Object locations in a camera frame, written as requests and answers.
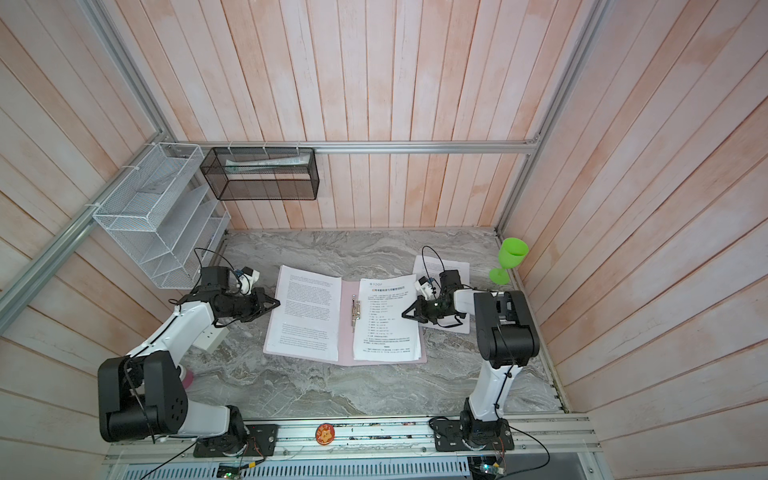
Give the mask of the printed English paper sheet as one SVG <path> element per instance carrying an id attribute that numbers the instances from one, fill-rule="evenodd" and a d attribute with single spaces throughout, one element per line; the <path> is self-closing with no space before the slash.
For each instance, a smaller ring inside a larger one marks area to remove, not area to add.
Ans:
<path id="1" fill-rule="evenodd" d="M 342 280 L 283 265 L 280 305 L 270 314 L 266 354 L 335 364 L 339 361 Z"/>

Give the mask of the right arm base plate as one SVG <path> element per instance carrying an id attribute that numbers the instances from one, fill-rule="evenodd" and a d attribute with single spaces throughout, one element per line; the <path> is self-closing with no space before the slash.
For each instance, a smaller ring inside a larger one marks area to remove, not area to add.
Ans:
<path id="1" fill-rule="evenodd" d="M 515 448 L 511 428 L 504 420 L 451 420 L 440 416 L 431 418 L 428 426 L 434 434 L 438 452 L 507 451 Z"/>

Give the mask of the pink file folder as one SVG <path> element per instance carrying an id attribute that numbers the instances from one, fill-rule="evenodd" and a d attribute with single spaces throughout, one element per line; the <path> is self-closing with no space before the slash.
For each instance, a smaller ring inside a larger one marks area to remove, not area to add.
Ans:
<path id="1" fill-rule="evenodd" d="M 353 356 L 354 329 L 351 326 L 351 297 L 359 295 L 359 281 L 342 280 L 340 325 L 339 325 L 339 361 L 335 365 L 363 366 L 363 365 L 388 365 L 389 363 L 355 361 Z M 426 344 L 421 335 L 422 358 L 417 361 L 391 364 L 423 364 L 427 361 Z"/>

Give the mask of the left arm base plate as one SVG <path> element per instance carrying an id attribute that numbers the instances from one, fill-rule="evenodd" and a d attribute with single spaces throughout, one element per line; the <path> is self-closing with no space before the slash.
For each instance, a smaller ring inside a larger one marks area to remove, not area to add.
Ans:
<path id="1" fill-rule="evenodd" d="M 279 426 L 277 424 L 246 424 L 238 433 L 199 440 L 193 450 L 194 458 L 270 457 L 274 455 Z"/>

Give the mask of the underlying white paper sheet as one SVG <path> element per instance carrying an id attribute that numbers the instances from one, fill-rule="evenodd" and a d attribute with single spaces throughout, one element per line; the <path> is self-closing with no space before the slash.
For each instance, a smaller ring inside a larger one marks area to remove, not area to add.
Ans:
<path id="1" fill-rule="evenodd" d="M 428 271 L 431 277 L 438 280 L 439 273 L 443 270 L 457 270 L 462 283 L 466 285 L 470 284 L 470 264 L 467 262 L 445 259 L 439 260 L 437 257 L 430 255 L 428 255 L 426 259 L 423 259 L 421 255 L 417 255 L 414 258 L 412 272 L 418 278 L 424 276 Z M 469 318 L 466 317 L 465 319 L 462 319 L 461 322 L 461 325 L 457 325 L 454 316 L 449 315 L 448 317 L 441 318 L 437 325 L 428 322 L 423 324 L 423 327 L 432 330 L 447 331 L 448 333 L 469 335 L 471 324 Z"/>

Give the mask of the Chinese titled paper sheet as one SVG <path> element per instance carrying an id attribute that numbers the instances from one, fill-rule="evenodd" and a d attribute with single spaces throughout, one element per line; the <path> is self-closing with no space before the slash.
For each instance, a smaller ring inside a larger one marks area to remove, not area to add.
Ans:
<path id="1" fill-rule="evenodd" d="M 414 274 L 360 280 L 360 316 L 353 340 L 355 361 L 391 364 L 422 358 L 419 324 L 402 317 L 417 300 L 415 282 Z"/>

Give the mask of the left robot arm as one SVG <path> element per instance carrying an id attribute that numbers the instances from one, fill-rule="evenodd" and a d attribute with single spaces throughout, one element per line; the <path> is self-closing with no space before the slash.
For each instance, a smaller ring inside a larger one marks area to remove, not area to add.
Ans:
<path id="1" fill-rule="evenodd" d="M 247 323 L 280 304 L 258 286 L 257 271 L 209 266 L 170 317 L 145 341 L 97 372 L 99 429 L 115 443 L 160 436 L 195 438 L 234 456 L 246 447 L 248 430 L 235 406 L 189 400 L 180 361 L 209 327 Z"/>

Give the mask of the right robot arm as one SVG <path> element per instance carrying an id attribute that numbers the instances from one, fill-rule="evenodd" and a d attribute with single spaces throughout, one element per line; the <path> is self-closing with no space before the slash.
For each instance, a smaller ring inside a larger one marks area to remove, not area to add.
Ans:
<path id="1" fill-rule="evenodd" d="M 512 450 L 512 427 L 503 418 L 503 404 L 517 375 L 540 351 L 525 295 L 475 289 L 461 282 L 457 270 L 441 272 L 438 285 L 437 294 L 428 298 L 424 293 L 431 290 L 429 279 L 419 279 L 416 300 L 402 317 L 433 325 L 444 317 L 458 322 L 472 317 L 484 363 L 459 418 L 438 416 L 428 421 L 435 448 L 439 452 Z"/>

